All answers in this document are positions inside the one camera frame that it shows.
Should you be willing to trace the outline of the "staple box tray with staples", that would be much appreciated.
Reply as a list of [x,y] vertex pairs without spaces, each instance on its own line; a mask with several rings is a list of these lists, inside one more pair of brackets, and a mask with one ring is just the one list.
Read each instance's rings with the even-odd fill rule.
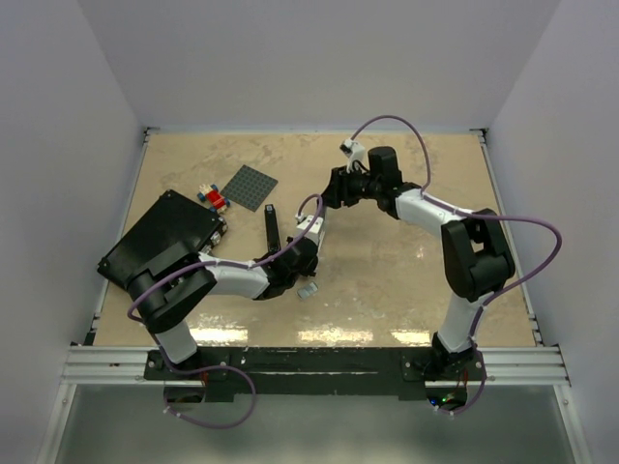
[[314,281],[312,281],[300,287],[297,290],[297,295],[301,301],[304,301],[314,296],[317,292],[318,292],[318,285]]

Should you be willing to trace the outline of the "light blue stapler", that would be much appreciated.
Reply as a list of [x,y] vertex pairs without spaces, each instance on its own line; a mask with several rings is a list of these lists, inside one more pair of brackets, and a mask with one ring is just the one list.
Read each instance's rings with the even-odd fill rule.
[[317,220],[316,220],[316,224],[319,227],[322,227],[325,221],[325,217],[326,217],[326,213],[327,213],[327,207],[323,206],[320,210],[320,213],[317,215]]

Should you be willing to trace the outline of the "black stapler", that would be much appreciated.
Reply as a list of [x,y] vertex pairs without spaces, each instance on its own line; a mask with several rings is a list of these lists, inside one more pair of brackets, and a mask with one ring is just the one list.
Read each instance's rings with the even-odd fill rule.
[[273,204],[267,204],[264,208],[266,229],[267,251],[275,254],[280,251],[280,231],[277,219],[277,211]]

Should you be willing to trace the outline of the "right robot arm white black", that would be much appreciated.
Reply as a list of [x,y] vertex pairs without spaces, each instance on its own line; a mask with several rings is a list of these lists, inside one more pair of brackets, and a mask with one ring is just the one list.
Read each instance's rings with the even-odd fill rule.
[[323,205],[352,207],[362,199],[376,202],[390,217],[419,226],[441,240],[443,267],[453,292],[445,320],[433,336],[430,359],[433,373],[454,379],[464,368],[462,353],[472,348],[481,320],[483,299],[497,294],[516,272],[502,227],[491,209],[458,212],[451,204],[402,180],[394,148],[366,150],[347,139],[339,146],[347,165],[331,172],[322,193]]

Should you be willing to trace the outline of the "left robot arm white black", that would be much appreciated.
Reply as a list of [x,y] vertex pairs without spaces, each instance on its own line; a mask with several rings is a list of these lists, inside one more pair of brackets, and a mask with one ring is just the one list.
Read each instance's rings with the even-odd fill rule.
[[193,253],[192,262],[155,280],[147,268],[125,285],[147,332],[167,355],[166,367],[179,379],[199,370],[200,356],[187,316],[208,295],[271,300],[291,289],[299,277],[314,276],[320,241],[289,239],[279,252],[255,261],[226,261]]

